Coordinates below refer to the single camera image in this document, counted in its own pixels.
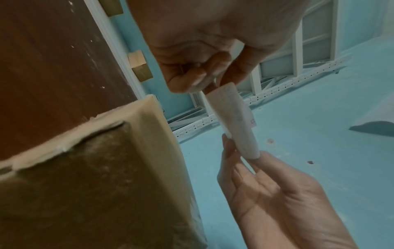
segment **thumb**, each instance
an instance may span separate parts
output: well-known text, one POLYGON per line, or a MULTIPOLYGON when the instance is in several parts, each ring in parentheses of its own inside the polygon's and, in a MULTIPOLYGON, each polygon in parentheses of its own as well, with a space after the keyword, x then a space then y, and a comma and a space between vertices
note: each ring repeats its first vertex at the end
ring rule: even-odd
POLYGON ((228 67, 225 74, 220 81, 220 85, 225 85, 229 82, 238 84, 243 81, 251 71, 268 55, 273 53, 276 48, 254 48, 245 45, 239 56, 228 67))
POLYGON ((321 188, 313 177, 293 168, 268 152, 260 151, 258 159, 247 160, 247 162, 264 171, 284 192, 294 193, 304 189, 321 188))

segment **light blue wall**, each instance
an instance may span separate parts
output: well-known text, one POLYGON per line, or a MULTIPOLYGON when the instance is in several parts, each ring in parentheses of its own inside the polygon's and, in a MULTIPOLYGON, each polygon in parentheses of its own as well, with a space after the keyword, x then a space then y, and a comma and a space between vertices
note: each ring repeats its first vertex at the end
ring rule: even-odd
POLYGON ((153 79, 143 82, 144 88, 147 92, 157 96, 167 119, 193 108, 193 103, 188 94, 173 94, 168 90, 156 59, 153 57, 131 16, 126 1, 120 0, 120 2, 124 14, 111 17, 111 20, 122 34, 129 50, 131 52, 141 50, 145 56, 152 71, 153 79))
POLYGON ((339 52, 378 37, 388 0, 339 0, 339 52))

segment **brown wooden surface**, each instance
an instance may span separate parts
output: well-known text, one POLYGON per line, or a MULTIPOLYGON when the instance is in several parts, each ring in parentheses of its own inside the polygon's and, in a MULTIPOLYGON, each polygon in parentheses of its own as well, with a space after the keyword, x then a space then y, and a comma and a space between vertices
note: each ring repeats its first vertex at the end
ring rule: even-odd
POLYGON ((82 0, 0 1, 0 160, 134 100, 82 0))

